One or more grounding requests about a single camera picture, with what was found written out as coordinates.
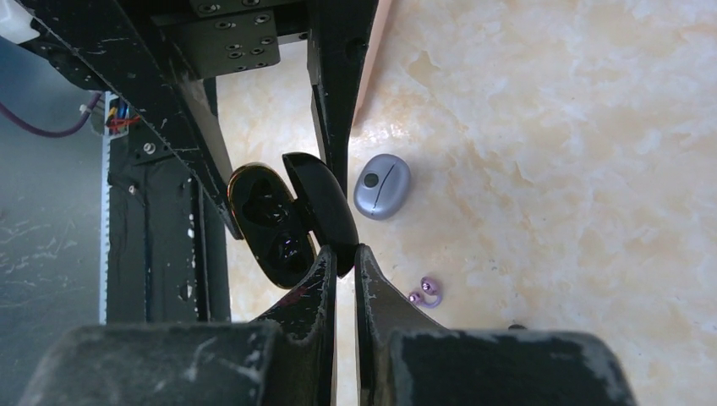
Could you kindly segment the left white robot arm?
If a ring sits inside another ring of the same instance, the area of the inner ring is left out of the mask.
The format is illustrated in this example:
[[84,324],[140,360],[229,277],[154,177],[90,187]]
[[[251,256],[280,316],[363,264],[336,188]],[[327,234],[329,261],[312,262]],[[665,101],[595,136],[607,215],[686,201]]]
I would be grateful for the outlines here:
[[304,41],[320,157],[348,182],[348,141],[376,1],[24,1],[30,16],[121,96],[199,180],[236,239],[232,167],[205,80],[271,66]]

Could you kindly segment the black earbud charging case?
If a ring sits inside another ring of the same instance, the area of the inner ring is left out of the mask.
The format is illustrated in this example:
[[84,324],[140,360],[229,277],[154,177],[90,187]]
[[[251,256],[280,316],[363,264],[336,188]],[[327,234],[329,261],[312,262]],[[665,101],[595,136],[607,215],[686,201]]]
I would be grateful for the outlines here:
[[308,153],[287,153],[282,161],[287,182],[261,162],[239,167],[228,182],[233,218],[252,255],[274,285],[291,289],[327,245],[344,277],[354,266],[359,236],[337,179]]

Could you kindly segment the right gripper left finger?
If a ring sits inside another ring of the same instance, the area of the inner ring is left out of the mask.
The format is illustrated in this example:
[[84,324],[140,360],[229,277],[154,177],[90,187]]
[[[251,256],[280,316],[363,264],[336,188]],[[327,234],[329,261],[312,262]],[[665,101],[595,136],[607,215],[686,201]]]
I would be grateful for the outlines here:
[[42,357],[23,405],[328,405],[337,257],[245,323],[83,326]]

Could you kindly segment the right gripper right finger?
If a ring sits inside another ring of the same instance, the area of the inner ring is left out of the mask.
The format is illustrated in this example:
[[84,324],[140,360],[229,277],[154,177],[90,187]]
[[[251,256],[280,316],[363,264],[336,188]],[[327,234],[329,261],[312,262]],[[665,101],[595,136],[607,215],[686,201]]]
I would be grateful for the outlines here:
[[371,248],[355,255],[363,405],[634,405],[618,358],[582,332],[451,330],[411,304]]

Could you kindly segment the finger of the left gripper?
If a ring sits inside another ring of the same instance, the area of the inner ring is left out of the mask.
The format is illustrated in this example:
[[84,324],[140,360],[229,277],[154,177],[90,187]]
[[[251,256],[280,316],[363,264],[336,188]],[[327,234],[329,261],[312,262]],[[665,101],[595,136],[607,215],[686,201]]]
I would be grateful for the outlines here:
[[21,6],[139,114],[200,182],[235,239],[232,165],[205,87],[148,8],[122,1],[23,1]]
[[307,69],[320,157],[339,181],[348,179],[348,144],[369,36],[378,2],[307,2]]

